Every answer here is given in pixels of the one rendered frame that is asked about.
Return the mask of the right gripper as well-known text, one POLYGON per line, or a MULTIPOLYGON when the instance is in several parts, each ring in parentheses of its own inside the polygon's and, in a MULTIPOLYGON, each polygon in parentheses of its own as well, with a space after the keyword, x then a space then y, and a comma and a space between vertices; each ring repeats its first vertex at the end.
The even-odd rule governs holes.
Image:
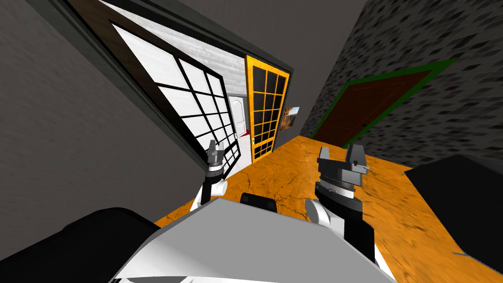
POLYGON ((364 148, 359 144, 348 145, 345 162, 331 160, 329 147, 321 147, 317 158, 320 179, 335 185, 344 183, 343 187, 361 186, 363 175, 367 174, 364 148))

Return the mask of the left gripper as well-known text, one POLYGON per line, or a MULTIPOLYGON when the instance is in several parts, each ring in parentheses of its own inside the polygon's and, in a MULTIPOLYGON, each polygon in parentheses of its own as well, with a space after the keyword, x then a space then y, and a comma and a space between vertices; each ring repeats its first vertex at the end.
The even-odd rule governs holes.
POLYGON ((210 140, 208 152, 207 152, 207 163, 209 171, 218 171, 223 168, 224 159, 224 145, 222 142, 216 145, 215 140, 210 140))

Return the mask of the white panel door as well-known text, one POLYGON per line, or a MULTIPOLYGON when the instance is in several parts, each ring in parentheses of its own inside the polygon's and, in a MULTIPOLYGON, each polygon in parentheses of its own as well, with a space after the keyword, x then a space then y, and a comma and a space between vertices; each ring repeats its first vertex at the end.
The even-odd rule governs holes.
POLYGON ((245 103, 243 97, 236 96, 229 96, 229 102, 234 119, 236 135, 239 138, 247 132, 245 103))

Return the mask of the dark brown door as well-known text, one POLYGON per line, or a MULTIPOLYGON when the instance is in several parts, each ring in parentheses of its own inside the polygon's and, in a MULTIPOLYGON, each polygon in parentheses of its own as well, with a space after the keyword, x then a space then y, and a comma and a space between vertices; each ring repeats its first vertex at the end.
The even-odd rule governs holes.
POLYGON ((342 147, 429 73, 424 70, 348 86, 313 139, 342 147))

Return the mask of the orange-framed glass door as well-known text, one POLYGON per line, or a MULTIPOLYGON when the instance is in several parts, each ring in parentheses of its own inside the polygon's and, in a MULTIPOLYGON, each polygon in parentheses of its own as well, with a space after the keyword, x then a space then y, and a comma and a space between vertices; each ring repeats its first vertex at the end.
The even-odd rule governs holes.
POLYGON ((290 73, 245 56, 251 162, 270 155, 279 130, 290 73))

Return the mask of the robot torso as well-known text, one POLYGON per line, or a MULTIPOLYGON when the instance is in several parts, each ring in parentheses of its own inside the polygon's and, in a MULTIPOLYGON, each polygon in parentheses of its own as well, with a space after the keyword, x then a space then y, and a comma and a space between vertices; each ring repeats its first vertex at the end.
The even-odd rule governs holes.
POLYGON ((315 222, 216 198, 153 233, 117 271, 134 283, 396 283, 344 240, 330 199, 315 222))

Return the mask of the black-framed glass door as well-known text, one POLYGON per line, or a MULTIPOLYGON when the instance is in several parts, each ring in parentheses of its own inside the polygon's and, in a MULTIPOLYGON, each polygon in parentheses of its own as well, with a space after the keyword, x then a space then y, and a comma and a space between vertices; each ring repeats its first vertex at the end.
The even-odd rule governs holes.
POLYGON ((230 176, 240 156, 237 134, 221 79, 113 23, 122 40, 146 70, 199 147, 211 140, 222 146, 224 175, 230 176))

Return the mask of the small wall picture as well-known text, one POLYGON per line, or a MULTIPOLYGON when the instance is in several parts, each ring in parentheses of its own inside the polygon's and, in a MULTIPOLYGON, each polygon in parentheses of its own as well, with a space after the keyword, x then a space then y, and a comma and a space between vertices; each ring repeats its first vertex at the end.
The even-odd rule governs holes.
POLYGON ((294 121, 297 117, 299 107, 286 107, 285 112, 279 126, 279 131, 285 130, 293 126, 294 121))

